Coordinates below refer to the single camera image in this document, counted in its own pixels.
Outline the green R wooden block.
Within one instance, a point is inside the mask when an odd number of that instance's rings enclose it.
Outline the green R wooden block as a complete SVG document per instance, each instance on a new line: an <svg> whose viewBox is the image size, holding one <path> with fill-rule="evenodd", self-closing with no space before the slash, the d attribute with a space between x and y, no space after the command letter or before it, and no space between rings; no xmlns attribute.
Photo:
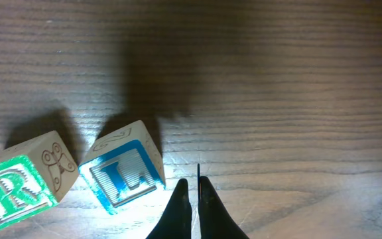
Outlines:
<svg viewBox="0 0 382 239"><path fill-rule="evenodd" d="M57 131L2 151L0 230L59 204L78 176L78 166Z"/></svg>

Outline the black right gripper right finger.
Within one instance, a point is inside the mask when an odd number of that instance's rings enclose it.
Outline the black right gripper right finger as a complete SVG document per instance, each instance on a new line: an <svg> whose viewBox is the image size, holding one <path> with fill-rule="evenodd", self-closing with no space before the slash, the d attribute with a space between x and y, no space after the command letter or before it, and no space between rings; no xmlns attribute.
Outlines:
<svg viewBox="0 0 382 239"><path fill-rule="evenodd" d="M249 239L229 215L207 176L197 164L198 214L201 239Z"/></svg>

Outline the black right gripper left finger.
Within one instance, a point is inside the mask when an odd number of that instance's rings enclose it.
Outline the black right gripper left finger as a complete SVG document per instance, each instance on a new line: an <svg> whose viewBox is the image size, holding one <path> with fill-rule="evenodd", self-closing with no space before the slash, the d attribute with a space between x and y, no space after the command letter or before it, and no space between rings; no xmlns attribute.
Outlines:
<svg viewBox="0 0 382 239"><path fill-rule="evenodd" d="M188 181L180 179L157 225L147 239L191 239L192 207L188 196Z"/></svg>

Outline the blue L wooden block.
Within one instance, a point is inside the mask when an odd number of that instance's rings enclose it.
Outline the blue L wooden block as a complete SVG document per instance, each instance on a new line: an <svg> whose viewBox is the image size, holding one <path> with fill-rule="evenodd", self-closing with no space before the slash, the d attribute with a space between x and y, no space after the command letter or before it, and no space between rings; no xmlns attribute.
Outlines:
<svg viewBox="0 0 382 239"><path fill-rule="evenodd" d="M79 172L109 214L166 185L162 156L141 120L95 140Z"/></svg>

